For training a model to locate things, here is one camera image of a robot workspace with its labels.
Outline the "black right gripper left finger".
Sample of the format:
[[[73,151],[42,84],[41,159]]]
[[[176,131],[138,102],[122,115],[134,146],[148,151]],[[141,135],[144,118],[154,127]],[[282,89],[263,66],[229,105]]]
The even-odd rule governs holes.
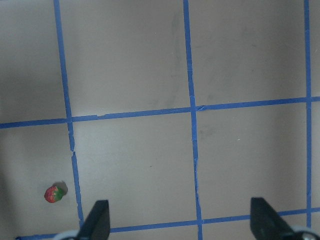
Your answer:
[[[56,235],[57,240],[107,240],[110,236],[110,209],[108,200],[97,200],[79,230]]]

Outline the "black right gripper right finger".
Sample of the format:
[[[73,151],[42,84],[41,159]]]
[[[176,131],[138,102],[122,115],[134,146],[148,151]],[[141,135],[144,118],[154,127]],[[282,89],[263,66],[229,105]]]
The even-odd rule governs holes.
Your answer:
[[[311,228],[290,226],[262,197],[250,200],[250,230],[256,240],[318,240]]]

